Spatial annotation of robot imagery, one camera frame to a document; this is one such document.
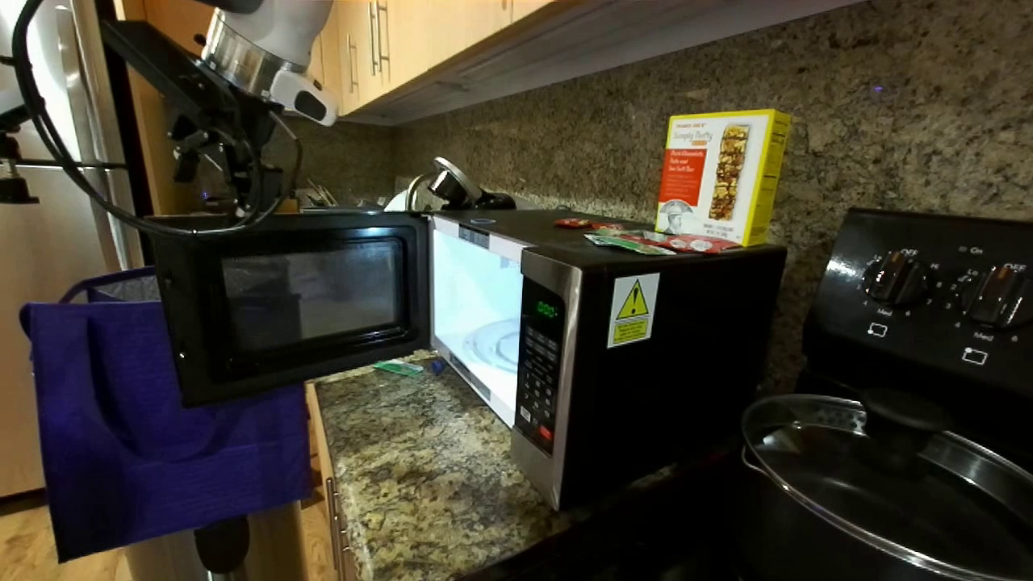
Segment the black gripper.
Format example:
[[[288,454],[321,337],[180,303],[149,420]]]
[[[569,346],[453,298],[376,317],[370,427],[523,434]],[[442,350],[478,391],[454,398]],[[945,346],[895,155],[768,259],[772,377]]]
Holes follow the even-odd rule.
[[[221,81],[199,56],[145,18],[102,18],[102,45],[164,101],[174,196],[160,219],[261,221],[288,172],[265,159],[282,106]]]

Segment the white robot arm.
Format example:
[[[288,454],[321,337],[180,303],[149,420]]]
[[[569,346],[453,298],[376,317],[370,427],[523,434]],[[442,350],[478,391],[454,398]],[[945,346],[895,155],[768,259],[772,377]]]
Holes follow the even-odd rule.
[[[204,3],[212,17],[195,56],[142,18],[106,18],[102,40],[164,92],[174,176],[194,181],[209,167],[233,213],[254,221],[283,196],[282,172],[261,161],[282,117],[336,121],[336,106],[305,71],[333,0]]]

